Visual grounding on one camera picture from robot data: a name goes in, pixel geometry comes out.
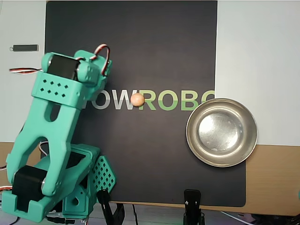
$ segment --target orange ball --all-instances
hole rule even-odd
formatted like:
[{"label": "orange ball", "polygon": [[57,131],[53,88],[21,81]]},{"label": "orange ball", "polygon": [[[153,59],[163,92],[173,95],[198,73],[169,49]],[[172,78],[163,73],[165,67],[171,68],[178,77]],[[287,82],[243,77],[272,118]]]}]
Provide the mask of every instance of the orange ball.
[{"label": "orange ball", "polygon": [[140,107],[145,103],[145,98],[140,93],[135,93],[131,96],[130,102],[135,107]]}]

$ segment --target black backdrop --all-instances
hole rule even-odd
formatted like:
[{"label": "black backdrop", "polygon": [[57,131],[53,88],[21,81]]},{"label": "black backdrop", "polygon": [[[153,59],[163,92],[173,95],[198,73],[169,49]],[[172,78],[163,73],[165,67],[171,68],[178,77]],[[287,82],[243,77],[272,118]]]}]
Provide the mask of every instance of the black backdrop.
[{"label": "black backdrop", "polygon": [[[196,91],[201,103],[202,94],[214,90],[216,31],[216,1],[47,3],[46,52],[92,52],[100,43],[112,50],[105,89],[109,105],[100,110],[89,102],[73,137],[74,143],[98,146],[108,156],[117,176],[112,200],[184,203],[183,191],[198,189],[202,205],[245,204],[246,164],[206,165],[193,155],[185,138],[191,111],[181,109],[181,91]],[[152,90],[156,110],[147,105],[143,110],[128,110],[125,100],[116,109],[121,90],[127,90],[129,97],[132,90]],[[158,104],[164,90],[178,97],[173,110]],[[164,105],[172,102],[171,95],[164,96]],[[105,96],[100,94],[94,105],[104,103]]]}]

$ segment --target robotic arm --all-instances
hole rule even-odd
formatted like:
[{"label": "robotic arm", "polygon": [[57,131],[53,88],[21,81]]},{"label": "robotic arm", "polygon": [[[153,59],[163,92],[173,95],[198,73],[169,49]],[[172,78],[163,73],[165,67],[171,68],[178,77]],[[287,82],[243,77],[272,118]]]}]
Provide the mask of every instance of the robotic arm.
[{"label": "robotic arm", "polygon": [[[103,48],[107,48],[106,59],[98,56]],[[2,195],[4,212],[41,222],[62,202],[64,217],[83,219],[92,212],[96,194],[111,191],[115,176],[100,149],[70,143],[84,102],[94,100],[104,89],[110,67],[105,44],[94,53],[79,50],[74,57],[44,55],[29,115],[6,160],[13,186]],[[55,105],[60,111],[53,120]],[[34,167],[27,166],[29,155],[43,138],[48,140],[49,155]]]}]

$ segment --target metal bowl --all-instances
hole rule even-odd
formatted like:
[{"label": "metal bowl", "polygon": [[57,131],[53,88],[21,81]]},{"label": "metal bowl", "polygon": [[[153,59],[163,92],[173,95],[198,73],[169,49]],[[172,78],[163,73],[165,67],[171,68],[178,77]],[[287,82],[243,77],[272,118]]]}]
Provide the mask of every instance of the metal bowl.
[{"label": "metal bowl", "polygon": [[257,128],[245,106],[231,99],[215,98],[192,112],[186,135],[191,151],[201,161],[229,167],[241,163],[252,153]]}]

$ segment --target wooden table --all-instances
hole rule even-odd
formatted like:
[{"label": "wooden table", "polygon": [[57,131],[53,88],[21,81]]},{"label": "wooden table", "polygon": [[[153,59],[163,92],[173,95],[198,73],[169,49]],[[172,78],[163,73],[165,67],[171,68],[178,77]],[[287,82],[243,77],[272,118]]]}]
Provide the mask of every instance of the wooden table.
[{"label": "wooden table", "polygon": [[[0,165],[13,143],[0,142]],[[29,164],[39,161],[40,154],[35,150]],[[270,215],[295,216],[300,213],[300,147],[257,145],[246,163],[246,204],[244,207],[202,206],[205,210],[223,210]],[[0,172],[0,185],[8,183],[6,173]],[[181,207],[178,204],[142,203],[135,204]]]}]

